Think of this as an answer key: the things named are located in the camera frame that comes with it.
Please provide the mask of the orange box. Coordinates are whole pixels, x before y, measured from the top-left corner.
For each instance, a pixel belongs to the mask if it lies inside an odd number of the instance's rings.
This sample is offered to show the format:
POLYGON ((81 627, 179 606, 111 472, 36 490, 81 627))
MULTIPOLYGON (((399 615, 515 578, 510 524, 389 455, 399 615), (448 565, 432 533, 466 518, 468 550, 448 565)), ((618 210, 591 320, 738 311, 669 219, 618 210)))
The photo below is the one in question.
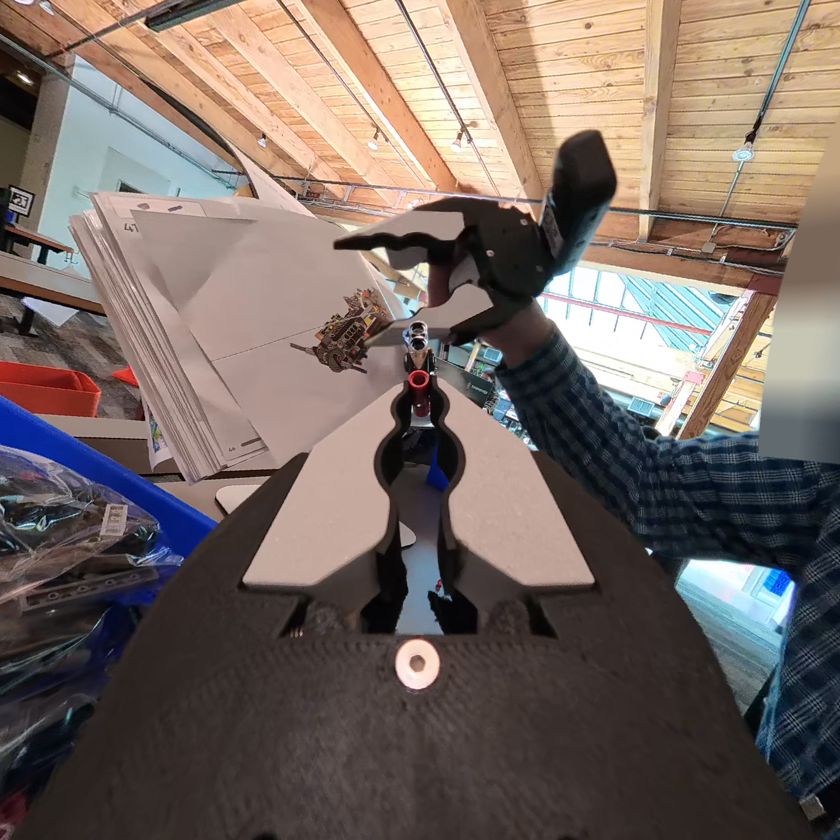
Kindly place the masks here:
POLYGON ((101 391, 77 371, 1 362, 1 396, 33 414, 96 417, 101 391))

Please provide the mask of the small lego subassembly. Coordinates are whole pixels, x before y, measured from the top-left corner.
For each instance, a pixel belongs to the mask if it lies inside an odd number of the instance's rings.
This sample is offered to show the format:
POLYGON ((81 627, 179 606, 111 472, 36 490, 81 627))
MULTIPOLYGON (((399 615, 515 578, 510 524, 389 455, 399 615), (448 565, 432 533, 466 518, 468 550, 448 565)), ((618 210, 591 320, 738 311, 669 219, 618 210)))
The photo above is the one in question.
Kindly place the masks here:
POLYGON ((436 356, 423 321, 413 321, 403 333, 404 367, 412 396, 413 414, 422 421, 431 414, 431 381, 436 373, 436 356))

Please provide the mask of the white book stand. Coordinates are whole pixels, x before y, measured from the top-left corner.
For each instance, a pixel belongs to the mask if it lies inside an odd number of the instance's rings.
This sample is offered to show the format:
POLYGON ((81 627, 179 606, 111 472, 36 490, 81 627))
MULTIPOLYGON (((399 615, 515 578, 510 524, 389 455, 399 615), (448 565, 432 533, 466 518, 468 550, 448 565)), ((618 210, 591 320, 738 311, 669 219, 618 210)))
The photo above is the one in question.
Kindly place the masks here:
MULTIPOLYGON (((228 515, 252 496, 260 487, 261 485, 257 484, 222 486, 216 492, 216 504, 222 513, 228 515)), ((412 547, 417 540, 415 532, 401 521, 399 522, 399 533, 403 549, 412 547)))

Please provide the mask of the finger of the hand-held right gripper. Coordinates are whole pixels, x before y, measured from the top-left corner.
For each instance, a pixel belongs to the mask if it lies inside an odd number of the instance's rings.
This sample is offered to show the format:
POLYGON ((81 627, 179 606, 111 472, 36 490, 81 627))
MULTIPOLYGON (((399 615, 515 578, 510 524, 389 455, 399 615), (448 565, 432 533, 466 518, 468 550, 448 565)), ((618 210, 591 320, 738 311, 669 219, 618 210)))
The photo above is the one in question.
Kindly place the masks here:
POLYGON ((422 323, 427 338, 442 340, 454 334, 459 324, 488 311, 492 307, 487 291, 477 285, 480 272, 473 256, 463 258, 453 268, 449 279, 455 282, 455 289, 449 298, 437 307, 420 308, 414 315, 393 321, 375 336, 367 339, 365 348, 403 346, 405 336, 412 326, 422 323))
POLYGON ((477 197, 446 197, 401 215, 337 237, 336 250, 383 249, 394 270, 408 270, 432 261, 448 260, 455 241, 475 224, 484 202, 477 197))

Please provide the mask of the person's right hand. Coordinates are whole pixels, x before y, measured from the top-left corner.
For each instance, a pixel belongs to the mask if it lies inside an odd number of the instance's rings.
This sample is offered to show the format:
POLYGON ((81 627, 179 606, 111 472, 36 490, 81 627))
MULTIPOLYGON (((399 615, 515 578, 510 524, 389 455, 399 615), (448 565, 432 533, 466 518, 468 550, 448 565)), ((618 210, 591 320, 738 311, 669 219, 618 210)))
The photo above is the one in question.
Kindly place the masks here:
POLYGON ((482 342, 500 351, 505 367, 512 370, 530 361, 557 329, 537 301, 519 310, 510 320, 479 335, 482 342))

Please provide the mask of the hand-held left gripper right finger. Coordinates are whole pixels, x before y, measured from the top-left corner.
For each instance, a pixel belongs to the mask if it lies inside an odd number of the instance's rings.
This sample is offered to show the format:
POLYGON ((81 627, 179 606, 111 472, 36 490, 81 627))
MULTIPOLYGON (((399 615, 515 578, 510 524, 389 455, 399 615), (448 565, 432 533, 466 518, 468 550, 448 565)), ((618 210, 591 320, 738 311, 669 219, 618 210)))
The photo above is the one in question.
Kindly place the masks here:
POLYGON ((446 382, 429 385, 446 478, 429 604, 444 634, 475 634, 498 606, 588 592, 595 577, 536 455, 446 382))

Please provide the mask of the wooden desk with black legs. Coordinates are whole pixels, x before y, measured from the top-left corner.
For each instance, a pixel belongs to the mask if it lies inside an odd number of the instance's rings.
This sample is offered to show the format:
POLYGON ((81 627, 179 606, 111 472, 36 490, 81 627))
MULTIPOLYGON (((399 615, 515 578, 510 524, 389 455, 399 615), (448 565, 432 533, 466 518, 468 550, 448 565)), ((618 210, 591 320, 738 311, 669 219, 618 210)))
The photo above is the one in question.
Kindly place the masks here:
POLYGON ((77 281, 56 269, 47 267, 50 254, 73 256, 72 248, 40 234, 10 223, 2 215, 1 224, 1 292, 3 296, 23 301, 32 298, 39 302, 78 310, 82 299, 72 294, 78 291, 77 281), (15 255, 16 245, 38 251, 32 260, 15 255))

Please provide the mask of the clear bag of lego parts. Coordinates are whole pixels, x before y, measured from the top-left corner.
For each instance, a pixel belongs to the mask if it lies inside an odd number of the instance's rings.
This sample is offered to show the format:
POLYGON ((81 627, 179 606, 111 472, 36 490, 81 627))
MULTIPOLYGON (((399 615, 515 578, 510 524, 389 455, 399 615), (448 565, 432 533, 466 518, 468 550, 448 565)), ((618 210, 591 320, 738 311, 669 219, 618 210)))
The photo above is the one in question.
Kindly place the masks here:
POLYGON ((160 523, 116 490, 2 447, 2 838, 70 755, 182 562, 160 523))

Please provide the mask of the lego instruction booklet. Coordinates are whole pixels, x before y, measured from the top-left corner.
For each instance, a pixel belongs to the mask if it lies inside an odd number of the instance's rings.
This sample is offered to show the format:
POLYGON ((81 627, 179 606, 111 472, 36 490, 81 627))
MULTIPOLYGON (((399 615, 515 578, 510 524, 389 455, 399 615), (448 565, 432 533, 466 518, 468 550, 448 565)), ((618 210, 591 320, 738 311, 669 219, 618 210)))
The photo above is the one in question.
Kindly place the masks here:
POLYGON ((184 478, 279 467, 405 376, 406 315, 343 231, 241 150, 255 198, 93 192, 69 228, 184 478))

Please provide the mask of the person's right forearm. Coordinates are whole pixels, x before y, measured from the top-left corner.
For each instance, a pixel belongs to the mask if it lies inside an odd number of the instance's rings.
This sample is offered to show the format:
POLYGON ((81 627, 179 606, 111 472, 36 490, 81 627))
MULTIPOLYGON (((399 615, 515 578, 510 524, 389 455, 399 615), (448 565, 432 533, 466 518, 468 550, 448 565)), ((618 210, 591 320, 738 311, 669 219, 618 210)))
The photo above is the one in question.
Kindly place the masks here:
POLYGON ((838 465, 762 455, 757 432, 646 438, 556 331, 531 360, 500 372, 532 441, 646 548, 793 575, 838 465))

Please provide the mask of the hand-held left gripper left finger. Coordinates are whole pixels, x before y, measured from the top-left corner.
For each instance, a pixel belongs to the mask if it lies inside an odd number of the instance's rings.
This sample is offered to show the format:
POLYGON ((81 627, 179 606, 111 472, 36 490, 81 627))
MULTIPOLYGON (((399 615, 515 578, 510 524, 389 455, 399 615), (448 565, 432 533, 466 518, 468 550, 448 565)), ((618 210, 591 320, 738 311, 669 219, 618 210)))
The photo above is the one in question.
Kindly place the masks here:
POLYGON ((255 592, 305 595, 392 634, 403 557, 392 486, 403 470, 397 385, 316 444, 244 574, 255 592))

